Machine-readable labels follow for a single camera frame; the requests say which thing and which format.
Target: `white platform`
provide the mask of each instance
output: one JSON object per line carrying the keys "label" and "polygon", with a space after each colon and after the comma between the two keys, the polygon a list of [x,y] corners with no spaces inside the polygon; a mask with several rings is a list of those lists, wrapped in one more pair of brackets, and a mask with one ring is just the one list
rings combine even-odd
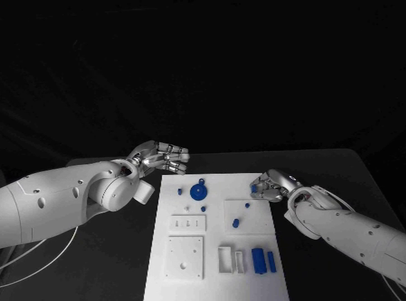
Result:
{"label": "white platform", "polygon": [[[250,197],[250,183],[258,176],[260,174],[163,176],[145,301],[289,301],[276,234],[228,235],[225,232],[225,200],[250,200],[250,204],[256,202]],[[189,191],[201,178],[207,181],[208,197],[202,201],[195,201]],[[178,194],[179,188],[183,191],[182,195]],[[207,207],[205,213],[201,211],[202,206]],[[207,233],[178,234],[171,232],[172,215],[207,215]],[[266,220],[267,223],[274,227],[271,219]],[[166,279],[171,236],[204,237],[202,280]],[[220,246],[232,248],[234,273],[220,273]],[[277,273],[271,273],[268,261],[268,273],[264,275],[254,273],[253,248],[264,248],[266,254],[268,251],[274,252]],[[245,274],[238,274],[237,271],[237,251],[243,252]]]}

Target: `hole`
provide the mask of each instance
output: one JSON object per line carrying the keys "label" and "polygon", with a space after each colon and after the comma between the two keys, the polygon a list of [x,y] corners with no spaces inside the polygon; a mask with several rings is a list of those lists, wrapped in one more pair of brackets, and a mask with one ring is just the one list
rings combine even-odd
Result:
{"label": "hole", "polygon": [[78,198],[78,196],[80,196],[80,188],[74,187],[74,197],[75,197],[75,199]]}
{"label": "hole", "polygon": [[41,209],[45,208],[45,204],[47,204],[45,198],[39,198],[39,199],[38,199],[38,206],[41,207]]}

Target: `blue object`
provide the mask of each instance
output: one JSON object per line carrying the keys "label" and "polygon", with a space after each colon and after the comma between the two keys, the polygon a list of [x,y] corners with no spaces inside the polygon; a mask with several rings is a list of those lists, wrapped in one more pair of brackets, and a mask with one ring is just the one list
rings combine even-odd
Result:
{"label": "blue object", "polygon": [[208,188],[205,187],[205,180],[201,179],[199,183],[192,186],[192,198],[201,201],[208,196]]}
{"label": "blue object", "polygon": [[273,252],[268,252],[268,260],[270,260],[271,272],[277,273],[277,267],[276,267],[276,260],[274,260],[274,253]]}
{"label": "blue object", "polygon": [[240,219],[235,219],[235,221],[232,222],[232,226],[237,228],[240,226]]}
{"label": "blue object", "polygon": [[264,249],[253,249],[253,262],[256,274],[266,274],[268,272],[267,262],[264,261]]}

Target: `robotic hand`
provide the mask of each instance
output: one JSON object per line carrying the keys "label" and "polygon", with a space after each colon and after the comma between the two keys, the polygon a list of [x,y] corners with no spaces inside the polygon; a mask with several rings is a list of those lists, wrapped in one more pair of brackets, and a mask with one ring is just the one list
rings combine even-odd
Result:
{"label": "robotic hand", "polygon": [[41,241],[120,210],[146,204],[155,188],[142,177],[155,169],[186,173],[189,150],[149,141],[127,159],[38,172],[0,188],[0,248]]}
{"label": "robotic hand", "polygon": [[280,202],[284,215],[302,233],[320,237],[336,250],[406,287],[406,234],[355,212],[320,186],[306,187],[296,178],[270,169],[251,183],[251,197]]}

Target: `table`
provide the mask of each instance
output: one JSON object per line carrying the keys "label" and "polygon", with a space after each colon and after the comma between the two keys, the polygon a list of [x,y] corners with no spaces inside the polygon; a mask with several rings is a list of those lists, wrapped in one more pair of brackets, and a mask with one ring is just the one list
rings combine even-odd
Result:
{"label": "table", "polygon": [[[75,159],[70,166],[116,158]],[[304,184],[330,190],[355,209],[404,231],[356,152],[349,149],[195,154],[189,174],[264,172],[277,168]],[[156,188],[146,205],[132,201],[80,227],[73,246],[34,278],[11,286],[2,300],[143,300],[162,175],[145,179]],[[286,202],[271,203],[292,301],[397,300],[381,275],[323,240],[307,238],[284,219]],[[37,271],[58,255],[73,231],[51,238],[16,264],[9,281]]]}

